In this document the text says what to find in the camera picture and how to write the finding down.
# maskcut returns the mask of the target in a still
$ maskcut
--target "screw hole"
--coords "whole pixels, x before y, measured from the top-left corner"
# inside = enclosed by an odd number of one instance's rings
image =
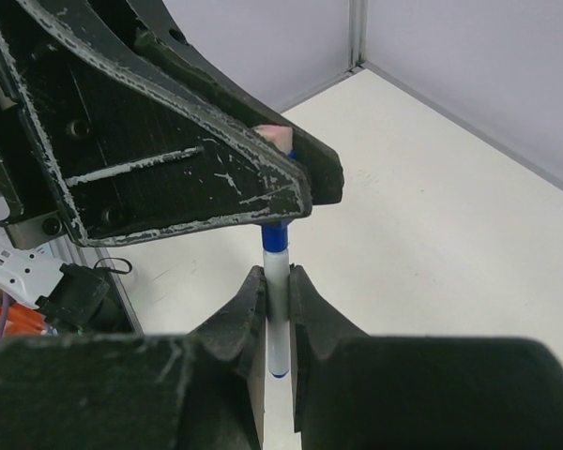
[[[90,136],[90,124],[84,119],[75,119],[67,125],[67,134],[71,139],[82,141]]]
[[[169,35],[180,44],[188,45],[188,40],[181,31],[171,28],[169,30]]]

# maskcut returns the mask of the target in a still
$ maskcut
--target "white table surface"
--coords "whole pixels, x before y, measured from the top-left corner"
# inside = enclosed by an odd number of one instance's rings
[[[286,116],[336,149],[341,204],[292,224],[291,260],[379,335],[520,336],[563,364],[563,192],[369,71]],[[260,263],[257,227],[111,249],[147,333],[184,333]],[[266,449],[299,448],[289,377],[266,379]]]

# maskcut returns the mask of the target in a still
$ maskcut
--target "purple wire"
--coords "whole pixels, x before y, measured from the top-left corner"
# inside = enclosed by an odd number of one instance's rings
[[[0,338],[4,335],[4,329],[7,327],[8,310],[10,309],[10,295],[2,292],[2,311],[0,312]]]

